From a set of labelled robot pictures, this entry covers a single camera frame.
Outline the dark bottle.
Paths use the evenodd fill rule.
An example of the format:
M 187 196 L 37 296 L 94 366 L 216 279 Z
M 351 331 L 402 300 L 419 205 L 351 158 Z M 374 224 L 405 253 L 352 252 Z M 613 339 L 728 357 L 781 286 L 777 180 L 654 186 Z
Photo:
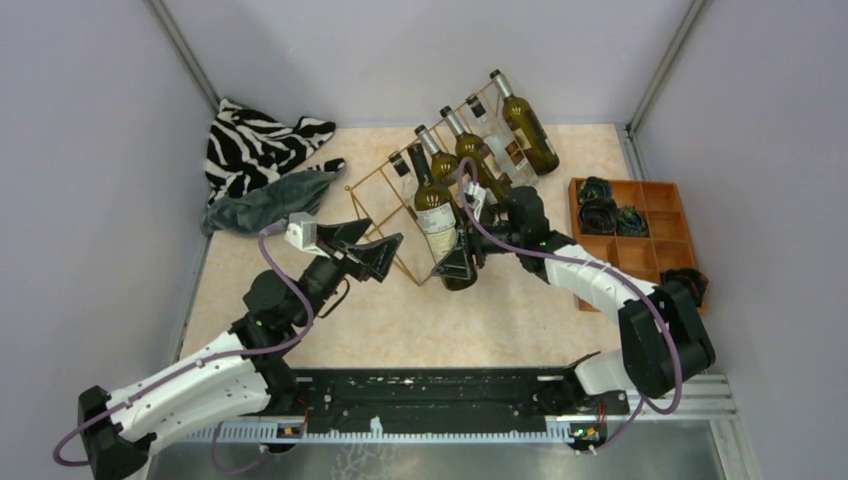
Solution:
M 470 158 L 477 167 L 478 181 L 487 190 L 489 200 L 499 208 L 509 193 L 508 178 L 497 164 L 494 153 L 484 140 L 471 133 L 450 107 L 440 109 L 440 115 L 455 137 L 455 153 L 459 159 Z
M 422 144 L 414 142 L 406 151 L 418 180 L 413 195 L 417 221 L 438 264 L 453 251 L 459 238 L 455 201 L 448 187 L 434 178 Z

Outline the brown wine bottle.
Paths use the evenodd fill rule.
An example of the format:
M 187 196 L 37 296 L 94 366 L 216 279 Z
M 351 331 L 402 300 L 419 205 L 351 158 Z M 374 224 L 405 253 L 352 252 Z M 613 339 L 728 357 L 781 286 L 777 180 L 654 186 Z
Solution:
M 453 154 L 447 153 L 436 141 L 433 134 L 425 125 L 419 125 L 414 129 L 420 143 L 430 155 L 431 172 L 435 180 L 456 192 L 457 172 L 459 162 Z

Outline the clear square liquor bottle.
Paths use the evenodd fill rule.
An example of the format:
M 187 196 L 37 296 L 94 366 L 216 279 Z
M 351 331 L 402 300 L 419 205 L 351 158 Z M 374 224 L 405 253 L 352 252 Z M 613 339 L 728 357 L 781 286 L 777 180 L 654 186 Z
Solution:
M 538 176 L 506 123 L 491 116 L 477 95 L 469 95 L 466 104 L 475 117 L 475 129 L 495 156 L 499 170 L 512 187 L 535 186 Z

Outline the olive green wine bottle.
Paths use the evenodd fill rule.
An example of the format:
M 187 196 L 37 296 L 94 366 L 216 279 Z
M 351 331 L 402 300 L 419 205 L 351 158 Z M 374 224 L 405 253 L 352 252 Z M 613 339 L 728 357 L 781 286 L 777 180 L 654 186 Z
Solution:
M 500 70 L 493 70 L 489 77 L 503 100 L 501 116 L 534 171 L 539 176 L 552 173 L 559 167 L 560 159 L 535 111 L 526 99 L 514 93 Z

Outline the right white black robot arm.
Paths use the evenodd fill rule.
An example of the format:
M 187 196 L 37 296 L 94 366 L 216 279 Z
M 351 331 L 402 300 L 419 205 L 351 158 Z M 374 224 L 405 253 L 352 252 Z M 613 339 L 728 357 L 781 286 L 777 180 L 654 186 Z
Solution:
M 712 366 L 715 350 L 690 291 L 677 281 L 658 285 L 635 278 L 551 228 L 533 187 L 506 198 L 506 218 L 469 226 L 432 272 L 465 280 L 489 255 L 513 253 L 545 283 L 570 291 L 618 324 L 620 349 L 594 354 L 573 366 L 563 398 L 576 412 L 590 411 L 603 393 L 635 390 L 658 399 Z

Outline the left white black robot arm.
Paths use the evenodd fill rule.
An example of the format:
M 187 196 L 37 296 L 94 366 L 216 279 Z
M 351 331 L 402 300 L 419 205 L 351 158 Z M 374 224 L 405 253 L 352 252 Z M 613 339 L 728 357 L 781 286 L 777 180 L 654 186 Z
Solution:
M 245 294 L 246 314 L 189 357 L 107 391 L 78 397 L 79 436 L 96 479 L 126 479 L 184 436 L 233 417 L 292 411 L 300 399 L 284 357 L 352 280 L 388 276 L 401 233 L 369 243 L 369 218 L 321 225 L 294 213 L 258 235 L 267 271 Z

